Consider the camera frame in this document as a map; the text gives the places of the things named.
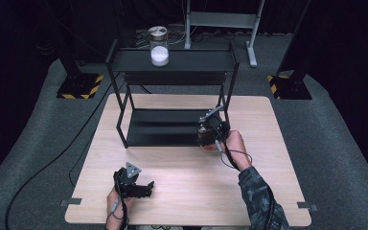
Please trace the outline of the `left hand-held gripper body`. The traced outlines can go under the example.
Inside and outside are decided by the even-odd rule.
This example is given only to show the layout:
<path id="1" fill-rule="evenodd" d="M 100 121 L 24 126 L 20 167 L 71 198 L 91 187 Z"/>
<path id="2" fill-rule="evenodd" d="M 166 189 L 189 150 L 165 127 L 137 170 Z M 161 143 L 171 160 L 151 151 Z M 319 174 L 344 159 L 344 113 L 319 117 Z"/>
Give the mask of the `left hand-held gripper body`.
<path id="1" fill-rule="evenodd" d="M 124 167 L 114 173 L 114 188 L 122 198 L 143 196 L 142 187 L 136 184 L 140 172 L 139 168 L 126 162 Z"/>

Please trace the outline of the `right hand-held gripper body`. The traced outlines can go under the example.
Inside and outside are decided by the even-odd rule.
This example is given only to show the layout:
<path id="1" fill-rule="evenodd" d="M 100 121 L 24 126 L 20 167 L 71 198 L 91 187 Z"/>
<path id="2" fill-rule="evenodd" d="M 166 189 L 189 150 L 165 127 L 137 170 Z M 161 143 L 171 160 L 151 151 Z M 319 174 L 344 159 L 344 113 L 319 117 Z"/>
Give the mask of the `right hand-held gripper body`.
<path id="1" fill-rule="evenodd" d="M 222 105 L 209 110 L 203 117 L 200 117 L 197 125 L 209 125 L 214 128 L 217 134 L 216 144 L 224 142 L 229 134 L 230 126 L 220 117 Z"/>

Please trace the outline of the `glass jar with brown contents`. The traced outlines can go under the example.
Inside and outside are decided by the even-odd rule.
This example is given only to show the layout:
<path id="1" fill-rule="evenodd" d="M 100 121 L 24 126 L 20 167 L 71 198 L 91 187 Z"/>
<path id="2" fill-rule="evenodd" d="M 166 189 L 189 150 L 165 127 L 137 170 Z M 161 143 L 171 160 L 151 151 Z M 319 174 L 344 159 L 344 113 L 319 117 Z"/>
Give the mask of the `glass jar with brown contents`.
<path id="1" fill-rule="evenodd" d="M 209 125 L 198 125 L 196 128 L 197 131 L 197 135 L 198 135 L 198 139 L 197 142 L 199 144 L 199 136 L 200 135 L 205 135 L 205 134 L 215 134 L 217 137 L 217 134 L 214 130 L 214 128 L 212 126 Z M 202 150 L 204 151 L 211 151 L 214 150 L 216 148 L 216 144 L 212 145 L 212 146 L 206 146 L 206 147 L 201 147 Z"/>

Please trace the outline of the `black metal shelf rack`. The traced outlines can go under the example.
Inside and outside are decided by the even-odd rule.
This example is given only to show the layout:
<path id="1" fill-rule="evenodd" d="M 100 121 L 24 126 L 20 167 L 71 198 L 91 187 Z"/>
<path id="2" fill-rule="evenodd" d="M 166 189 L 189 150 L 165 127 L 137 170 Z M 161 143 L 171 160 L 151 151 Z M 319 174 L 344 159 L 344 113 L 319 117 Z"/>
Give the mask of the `black metal shelf rack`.
<path id="1" fill-rule="evenodd" d="M 169 63 L 156 67 L 149 51 L 120 48 L 114 41 L 105 65 L 120 107 L 116 130 L 125 148 L 199 146 L 197 122 L 219 105 L 220 117 L 230 126 L 228 107 L 240 66 L 232 47 L 171 50 Z M 146 85 L 217 86 L 218 100 L 204 108 L 186 108 L 184 103 L 189 103 L 190 97 L 172 95 L 176 108 L 157 108 L 154 98 L 147 108 L 138 107 L 130 87 Z"/>

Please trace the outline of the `glass jar with white powder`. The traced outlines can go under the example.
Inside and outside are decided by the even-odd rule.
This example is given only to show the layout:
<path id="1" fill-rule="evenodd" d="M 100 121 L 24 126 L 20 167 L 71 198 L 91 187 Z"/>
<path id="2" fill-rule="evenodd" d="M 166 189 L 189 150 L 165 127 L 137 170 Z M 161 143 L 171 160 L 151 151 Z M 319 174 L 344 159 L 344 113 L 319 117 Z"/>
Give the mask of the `glass jar with white powder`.
<path id="1" fill-rule="evenodd" d="M 151 63 L 162 67 L 169 63 L 168 30 L 163 26 L 149 28 L 149 52 Z"/>

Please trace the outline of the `person's left hand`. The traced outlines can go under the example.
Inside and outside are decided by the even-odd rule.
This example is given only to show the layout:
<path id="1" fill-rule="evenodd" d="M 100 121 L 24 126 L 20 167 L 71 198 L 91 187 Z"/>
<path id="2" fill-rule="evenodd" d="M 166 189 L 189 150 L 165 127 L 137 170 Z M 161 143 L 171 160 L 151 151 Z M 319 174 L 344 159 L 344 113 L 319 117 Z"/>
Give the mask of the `person's left hand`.
<path id="1" fill-rule="evenodd" d="M 106 226 L 107 230 L 124 230 L 126 227 L 124 221 L 127 220 L 127 213 L 131 209 L 133 200 L 126 198 L 124 202 L 121 201 L 119 194 L 112 189 L 107 198 L 106 209 Z"/>

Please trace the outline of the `person's right hand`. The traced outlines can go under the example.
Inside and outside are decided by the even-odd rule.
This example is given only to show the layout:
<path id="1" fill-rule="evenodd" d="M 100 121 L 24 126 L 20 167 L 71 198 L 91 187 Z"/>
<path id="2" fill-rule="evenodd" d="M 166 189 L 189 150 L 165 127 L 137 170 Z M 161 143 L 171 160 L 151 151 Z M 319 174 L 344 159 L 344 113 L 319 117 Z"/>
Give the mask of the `person's right hand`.
<path id="1" fill-rule="evenodd" d="M 246 152 L 242 135 L 238 130 L 230 130 L 227 139 L 220 145 L 240 172 L 252 166 L 251 156 Z"/>

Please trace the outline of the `black stand with striped base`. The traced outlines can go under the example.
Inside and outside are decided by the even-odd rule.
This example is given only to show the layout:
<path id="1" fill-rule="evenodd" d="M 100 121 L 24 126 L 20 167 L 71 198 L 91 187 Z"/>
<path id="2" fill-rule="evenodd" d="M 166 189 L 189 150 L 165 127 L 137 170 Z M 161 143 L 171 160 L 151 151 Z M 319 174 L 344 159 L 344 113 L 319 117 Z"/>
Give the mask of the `black stand with striped base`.
<path id="1" fill-rule="evenodd" d="M 58 24 L 57 54 L 64 67 L 67 77 L 57 92 L 59 98 L 90 99 L 99 89 L 104 78 L 99 74 L 83 73 L 76 61 L 75 41 L 78 38 L 73 26 L 71 0 L 54 0 L 55 17 Z"/>
<path id="2" fill-rule="evenodd" d="M 274 75 L 268 76 L 272 95 L 277 100 L 310 100 L 311 94 L 304 84 L 310 66 L 311 48 L 303 39 L 304 24 L 312 0 L 305 0 L 292 39 Z"/>

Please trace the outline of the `grey metal stand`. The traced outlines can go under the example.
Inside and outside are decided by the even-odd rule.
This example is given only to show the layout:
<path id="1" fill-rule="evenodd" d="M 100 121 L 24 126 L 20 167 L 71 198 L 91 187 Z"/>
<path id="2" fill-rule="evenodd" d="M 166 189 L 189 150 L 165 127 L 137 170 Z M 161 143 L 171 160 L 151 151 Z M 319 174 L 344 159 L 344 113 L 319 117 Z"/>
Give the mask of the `grey metal stand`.
<path id="1" fill-rule="evenodd" d="M 260 25 L 265 0 L 259 0 L 257 12 L 254 14 L 226 13 L 192 11 L 191 0 L 185 0 L 185 43 L 184 48 L 191 48 L 191 27 L 220 27 L 247 29 L 251 31 L 250 39 L 246 42 L 246 51 L 249 58 L 249 65 L 252 68 L 258 66 L 254 51 L 254 42 Z"/>

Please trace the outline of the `grey table edge bracket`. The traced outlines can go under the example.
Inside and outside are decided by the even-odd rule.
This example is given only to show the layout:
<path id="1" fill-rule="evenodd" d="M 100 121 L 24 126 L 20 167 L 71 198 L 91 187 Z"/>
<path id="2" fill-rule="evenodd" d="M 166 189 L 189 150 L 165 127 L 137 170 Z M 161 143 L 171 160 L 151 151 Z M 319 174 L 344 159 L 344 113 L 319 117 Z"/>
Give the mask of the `grey table edge bracket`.
<path id="1" fill-rule="evenodd" d="M 60 206 L 61 207 L 68 207 L 69 205 L 80 205 L 81 204 L 82 199 L 81 198 L 74 198 L 74 197 L 70 197 L 68 199 L 63 199 L 60 202 Z"/>
<path id="2" fill-rule="evenodd" d="M 318 211 L 318 206 L 315 204 L 311 204 L 309 202 L 298 202 L 297 206 L 300 209 L 308 209 L 310 212 L 317 212 Z"/>

